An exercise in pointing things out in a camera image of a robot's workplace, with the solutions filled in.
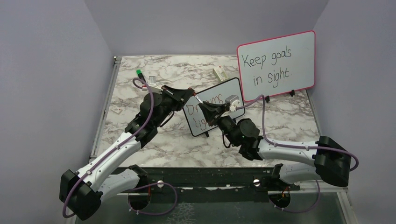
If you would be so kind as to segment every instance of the pink-framed whiteboard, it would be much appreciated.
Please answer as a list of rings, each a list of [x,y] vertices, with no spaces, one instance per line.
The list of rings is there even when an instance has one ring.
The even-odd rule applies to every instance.
[[[274,96],[315,84],[313,30],[241,44],[237,48],[242,96]]]

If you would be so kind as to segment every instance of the small box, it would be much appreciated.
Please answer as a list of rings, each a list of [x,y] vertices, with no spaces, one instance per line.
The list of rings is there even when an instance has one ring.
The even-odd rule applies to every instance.
[[[230,77],[228,77],[228,75],[226,74],[226,71],[224,70],[224,68],[221,65],[219,67],[213,68],[213,73],[220,82],[223,82],[230,78]]]

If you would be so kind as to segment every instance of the black whiteboard frame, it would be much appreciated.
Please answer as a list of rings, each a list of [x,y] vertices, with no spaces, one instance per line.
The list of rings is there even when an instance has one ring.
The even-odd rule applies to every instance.
[[[197,95],[200,94],[200,93],[202,93],[202,92],[205,92],[205,91],[207,91],[207,90],[210,90],[210,89],[212,89],[212,88],[214,88],[214,87],[217,87],[217,86],[219,86],[219,85],[222,85],[222,84],[224,84],[224,83],[226,83],[226,82],[229,82],[229,81],[231,81],[231,80],[234,80],[234,79],[237,79],[237,80],[238,80],[239,91],[240,91],[240,95],[242,96],[242,99],[240,99],[240,101],[242,102],[242,105],[245,105],[244,100],[243,100],[242,89],[241,89],[241,87],[240,87],[240,80],[239,80],[238,77],[234,77],[234,78],[228,79],[228,80],[226,80],[226,81],[224,81],[224,82],[221,82],[221,83],[219,83],[219,84],[216,84],[216,85],[214,85],[214,86],[212,86],[212,87],[209,87],[209,88],[207,88],[207,89],[204,89],[204,90],[202,90],[202,91],[199,91],[199,92],[197,92]],[[237,119],[237,118],[242,117],[243,115],[245,115],[245,112],[246,112],[246,110],[245,110],[245,108],[243,108],[243,114],[240,115],[240,116],[238,116],[238,117],[236,117],[236,118],[234,118],[234,119]],[[194,136],[194,137],[198,137],[198,136],[200,136],[200,135],[202,135],[202,134],[207,133],[207,132],[210,131],[210,130],[213,130],[213,129],[217,128],[217,126],[214,126],[213,128],[208,129],[208,130],[206,130],[205,132],[202,132],[201,134],[194,135],[194,134],[192,133],[190,123],[188,122],[187,114],[185,113],[184,107],[183,107],[183,113],[184,113],[184,117],[186,118],[186,121],[187,121],[187,124],[188,124],[188,128],[190,129],[191,135]]]

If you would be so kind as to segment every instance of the cable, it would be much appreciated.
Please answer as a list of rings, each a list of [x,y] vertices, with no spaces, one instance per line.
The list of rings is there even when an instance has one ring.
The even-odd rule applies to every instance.
[[[140,189],[147,188],[147,187],[151,187],[151,186],[158,185],[158,184],[164,184],[164,185],[167,185],[167,186],[171,187],[172,190],[173,190],[173,192],[175,193],[175,202],[173,203],[173,205],[172,205],[172,207],[171,207],[170,209],[168,209],[168,210],[166,210],[166,211],[164,211],[164,212],[160,212],[160,213],[151,213],[151,212],[145,212],[145,211],[135,210],[135,209],[132,208],[132,206],[131,206],[131,204],[130,204],[130,201],[129,201],[129,198],[128,198],[128,206],[129,206],[129,208],[130,208],[129,211],[135,211],[136,214],[141,213],[141,214],[151,215],[151,216],[161,216],[161,215],[165,215],[165,214],[171,212],[171,211],[176,207],[176,205],[177,205],[177,191],[176,191],[175,187],[173,187],[172,185],[170,185],[170,184],[168,184],[168,183],[164,183],[164,182],[160,182],[160,183],[151,183],[151,184],[147,184],[147,185],[144,185],[144,186],[141,186],[141,187],[138,187],[138,188],[134,188],[134,189],[132,189],[132,190],[140,190]]]
[[[111,155],[115,150],[117,150],[119,147],[123,146],[125,143],[127,143],[129,140],[131,140],[134,136],[136,136],[146,125],[147,123],[150,121],[151,115],[153,114],[153,110],[154,110],[154,95],[153,95],[153,91],[151,90],[150,87],[148,87],[147,83],[139,78],[133,78],[132,82],[135,84],[135,81],[139,81],[141,83],[143,83],[144,85],[147,86],[147,89],[150,93],[150,98],[151,98],[151,107],[150,107],[150,112],[148,113],[147,119],[146,121],[143,123],[143,125],[135,132],[133,133],[131,136],[129,136],[127,139],[125,139],[124,141],[122,141],[120,144],[118,144],[117,146],[115,146],[113,149],[111,149],[105,156],[103,156],[97,163],[95,163],[95,165],[93,165],[88,171],[92,172],[96,167],[98,167],[109,155]],[[71,213],[69,215],[66,214],[66,208],[67,208],[67,204],[70,201],[71,195],[73,195],[73,192],[76,190],[77,186],[88,176],[88,172],[85,173],[84,175],[82,175],[82,177],[80,177],[80,179],[74,184],[74,186],[71,188],[71,190],[69,191],[66,200],[64,201],[63,204],[63,208],[62,208],[62,215],[64,218],[70,218],[73,217],[75,214]]]
[[[311,211],[312,209],[316,208],[316,206],[319,204],[319,201],[320,201],[320,186],[319,186],[319,182],[318,181],[316,181],[316,185],[318,186],[318,197],[316,198],[315,203],[311,207],[309,207],[307,209],[304,209],[304,210],[301,210],[301,211],[293,211],[293,210],[289,210],[289,209],[285,209],[285,208],[279,208],[271,200],[269,202],[271,202],[274,205],[275,208],[277,208],[279,210],[282,210],[282,211],[290,212],[290,213],[304,213],[304,212]]]
[[[357,158],[354,154],[352,154],[352,153],[350,153],[350,152],[347,152],[347,151],[344,151],[344,150],[341,150],[341,149],[330,148],[330,147],[322,147],[322,146],[308,146],[308,147],[305,147],[305,146],[292,146],[292,145],[286,145],[286,144],[275,144],[274,142],[270,141],[270,140],[267,138],[267,135],[265,134],[265,124],[264,124],[264,121],[265,121],[265,116],[264,116],[264,114],[265,114],[265,99],[264,99],[264,98],[265,98],[265,97],[264,97],[264,95],[259,95],[259,96],[258,96],[256,99],[254,99],[252,102],[250,102],[250,103],[248,103],[248,104],[246,104],[246,105],[237,107],[236,109],[239,110],[239,109],[246,108],[246,107],[252,105],[253,103],[257,102],[260,98],[262,98],[262,134],[263,134],[264,139],[265,139],[269,144],[271,144],[271,145],[273,145],[273,146],[275,146],[275,147],[276,147],[276,146],[281,146],[281,147],[295,148],[295,149],[323,149],[323,150],[333,151],[333,152],[337,152],[337,153],[344,153],[344,154],[346,154],[346,155],[351,156],[353,159],[355,159],[355,165],[354,165],[352,168],[350,168],[350,171],[353,171],[353,170],[355,170],[355,169],[358,167],[358,165],[359,165],[359,160],[358,160],[358,158]],[[275,208],[280,209],[280,210],[282,210],[282,211],[290,212],[290,213],[304,213],[304,212],[311,211],[312,209],[314,209],[314,208],[318,205],[318,203],[319,203],[319,201],[320,201],[320,186],[319,186],[319,182],[318,182],[318,181],[316,181],[316,185],[318,186],[318,197],[317,197],[317,199],[316,199],[316,202],[315,202],[311,207],[309,207],[309,208],[307,208],[307,209],[305,209],[305,210],[302,210],[302,211],[293,211],[293,210],[288,210],[288,209],[285,209],[285,208],[279,208],[279,207],[276,206],[271,200],[270,200],[270,202],[274,205]]]
[[[146,86],[148,86],[147,83],[146,83],[145,81],[142,82],[141,79],[133,78],[133,79],[132,79],[132,83],[134,84],[134,86],[136,86],[136,87],[139,88],[139,89],[143,89],[143,87],[142,87],[142,86],[139,86],[138,84],[136,84],[135,81],[140,81],[141,83],[146,84]]]
[[[264,98],[265,98],[265,97],[264,97],[264,95],[259,95],[259,96],[258,96],[256,99],[254,99],[252,102],[250,102],[250,103],[248,103],[248,104],[246,104],[246,105],[237,107],[236,109],[239,110],[239,109],[243,109],[243,108],[245,108],[245,107],[248,107],[248,106],[252,105],[253,103],[257,102],[260,98],[262,98],[262,135],[263,135],[264,139],[265,139],[269,144],[271,144],[271,145],[273,145],[273,146],[281,146],[281,147],[286,147],[286,148],[295,148],[295,149],[322,149],[322,150],[328,150],[328,151],[333,151],[333,152],[337,152],[337,153],[343,153],[343,154],[346,154],[346,155],[351,156],[351,157],[355,160],[355,165],[354,165],[352,168],[350,168],[350,171],[354,171],[354,170],[359,166],[359,159],[358,159],[354,154],[352,154],[352,153],[350,153],[350,152],[348,152],[348,151],[341,150],[341,149],[330,148],[330,147],[323,147],[323,146],[308,146],[308,147],[306,147],[306,146],[292,146],[292,145],[278,144],[278,143],[275,144],[274,142],[270,141],[270,140],[267,138],[267,135],[265,134],[265,128],[264,128],[264,127],[265,127],[265,125],[264,125],[264,121],[265,121],[265,119],[264,119],[264,114],[265,114],[265,100],[264,100]]]

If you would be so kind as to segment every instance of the pink whiteboard frame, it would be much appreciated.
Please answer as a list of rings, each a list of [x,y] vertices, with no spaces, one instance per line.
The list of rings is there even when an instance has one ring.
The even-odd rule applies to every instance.
[[[274,37],[274,38],[269,38],[269,39],[265,39],[265,40],[261,40],[261,41],[255,41],[255,42],[250,42],[250,43],[244,43],[244,44],[239,45],[239,46],[236,48],[236,56],[237,56],[237,58],[238,58],[238,70],[239,70],[239,78],[240,78],[240,88],[241,88],[241,90],[242,90],[242,98],[243,98],[243,100],[244,100],[245,102],[253,101],[253,99],[251,99],[251,100],[245,100],[245,94],[244,94],[244,92],[243,92],[242,76],[241,76],[241,74],[240,74],[240,63],[239,63],[239,55],[238,55],[238,49],[239,49],[239,47],[240,47],[240,46],[244,46],[244,45],[248,45],[248,44],[252,44],[252,43],[258,43],[258,42],[263,42],[263,41],[270,41],[270,40],[274,40],[274,39],[278,39],[278,38],[282,38],[282,37],[293,36],[293,35],[303,34],[303,33],[308,33],[308,32],[313,32],[313,34],[314,34],[314,45],[315,45],[315,48],[314,48],[314,62],[313,62],[313,69],[314,69],[313,85],[312,85],[312,86],[305,87],[305,88],[301,88],[301,89],[298,89],[298,90],[309,89],[309,88],[313,87],[313,86],[315,85],[315,82],[316,82],[316,33],[315,33],[315,31],[313,31],[313,30],[308,30],[308,31],[303,31],[303,32],[295,33],[295,34],[289,34],[289,35],[284,35],[284,36],[278,36],[278,37]],[[272,97],[272,96],[277,96],[277,95],[282,95],[282,94],[285,94],[285,93],[289,93],[289,92],[278,93],[278,94],[275,94],[275,95],[271,95],[271,97]]]

